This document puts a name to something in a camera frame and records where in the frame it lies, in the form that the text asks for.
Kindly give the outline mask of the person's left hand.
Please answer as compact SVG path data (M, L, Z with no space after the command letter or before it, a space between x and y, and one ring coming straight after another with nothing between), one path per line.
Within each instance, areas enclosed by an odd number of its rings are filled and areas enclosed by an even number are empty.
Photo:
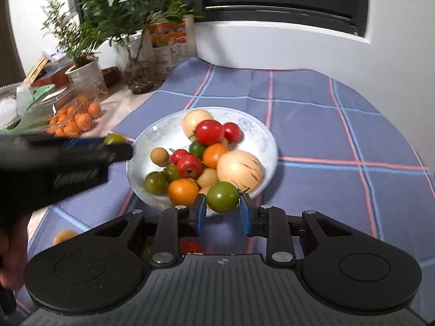
M1 285L13 291L24 284L30 218L23 216L12 226L1 228Z

